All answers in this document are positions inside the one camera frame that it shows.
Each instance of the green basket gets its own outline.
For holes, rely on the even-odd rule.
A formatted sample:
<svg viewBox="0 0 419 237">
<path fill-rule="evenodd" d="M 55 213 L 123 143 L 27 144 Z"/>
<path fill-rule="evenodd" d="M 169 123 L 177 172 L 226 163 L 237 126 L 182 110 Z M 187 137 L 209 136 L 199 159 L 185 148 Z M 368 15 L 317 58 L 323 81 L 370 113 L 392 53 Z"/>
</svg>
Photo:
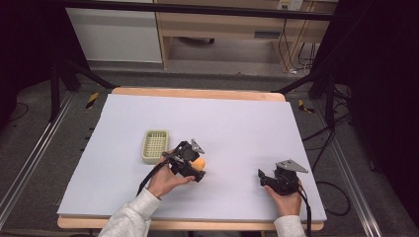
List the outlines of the green basket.
<svg viewBox="0 0 419 237">
<path fill-rule="evenodd" d="M 168 144 L 169 134 L 166 130 L 148 130 L 142 143 L 142 161 L 145 164 L 156 164 L 161 153 L 167 151 Z"/>
</svg>

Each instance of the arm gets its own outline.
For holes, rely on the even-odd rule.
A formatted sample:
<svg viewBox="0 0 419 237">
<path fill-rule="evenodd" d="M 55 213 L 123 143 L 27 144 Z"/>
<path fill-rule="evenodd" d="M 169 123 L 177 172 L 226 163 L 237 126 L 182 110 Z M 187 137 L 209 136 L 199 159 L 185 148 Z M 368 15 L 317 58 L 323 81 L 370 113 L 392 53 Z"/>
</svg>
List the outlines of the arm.
<svg viewBox="0 0 419 237">
<path fill-rule="evenodd" d="M 269 186 L 264 187 L 269 196 L 274 200 L 280 218 L 275 220 L 279 237 L 303 237 L 301 220 L 299 219 L 299 208 L 301 207 L 301 197 L 299 193 L 289 196 L 280 196 Z"/>
<path fill-rule="evenodd" d="M 141 237 L 147 236 L 151 215 L 160 205 L 160 198 L 180 185 L 188 184 L 195 177 L 176 177 L 169 168 L 163 166 L 150 180 L 146 190 L 135 200 L 122 206 L 102 229 L 99 236 L 107 237 Z"/>
</svg>

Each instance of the white sleeve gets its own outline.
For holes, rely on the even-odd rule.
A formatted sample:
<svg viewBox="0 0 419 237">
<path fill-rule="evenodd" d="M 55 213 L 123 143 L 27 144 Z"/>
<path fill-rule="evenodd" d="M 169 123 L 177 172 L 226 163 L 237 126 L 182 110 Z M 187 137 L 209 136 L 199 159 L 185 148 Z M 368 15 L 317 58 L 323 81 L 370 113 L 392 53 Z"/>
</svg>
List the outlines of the white sleeve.
<svg viewBox="0 0 419 237">
<path fill-rule="evenodd" d="M 160 202 L 161 200 L 147 189 L 142 190 L 135 200 L 126 203 L 111 216 L 99 236 L 147 236 L 151 222 L 150 216 L 160 205 Z"/>
<path fill-rule="evenodd" d="M 278 237 L 305 237 L 298 215 L 285 215 L 275 220 Z"/>
</svg>

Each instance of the hand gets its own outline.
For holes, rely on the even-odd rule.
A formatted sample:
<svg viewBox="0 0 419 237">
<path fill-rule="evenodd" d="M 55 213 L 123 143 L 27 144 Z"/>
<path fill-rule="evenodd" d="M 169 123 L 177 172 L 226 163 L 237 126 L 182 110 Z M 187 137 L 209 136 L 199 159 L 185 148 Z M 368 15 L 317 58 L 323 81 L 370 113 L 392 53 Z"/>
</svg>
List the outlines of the hand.
<svg viewBox="0 0 419 237">
<path fill-rule="evenodd" d="M 164 161 L 164 157 L 160 157 L 159 163 Z M 148 191 L 155 197 L 160 198 L 167 195 L 174 188 L 185 185 L 194 180 L 194 176 L 178 177 L 173 174 L 169 168 L 169 164 L 164 165 L 152 178 L 148 185 Z"/>
<path fill-rule="evenodd" d="M 280 196 L 269 187 L 264 186 L 266 192 L 274 200 L 277 206 L 277 211 L 280 216 L 285 215 L 299 215 L 299 208 L 301 207 L 301 196 L 298 192 L 295 192 L 288 196 Z"/>
</svg>

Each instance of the white cabinet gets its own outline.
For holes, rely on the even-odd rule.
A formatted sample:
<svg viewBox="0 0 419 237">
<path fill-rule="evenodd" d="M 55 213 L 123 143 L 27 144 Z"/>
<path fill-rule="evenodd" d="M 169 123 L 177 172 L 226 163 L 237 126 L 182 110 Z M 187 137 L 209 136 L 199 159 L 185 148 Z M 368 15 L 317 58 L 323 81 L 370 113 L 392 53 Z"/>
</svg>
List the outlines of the white cabinet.
<svg viewBox="0 0 419 237">
<path fill-rule="evenodd" d="M 67 13 L 87 60 L 162 63 L 154 13 L 71 8 Z"/>
</svg>

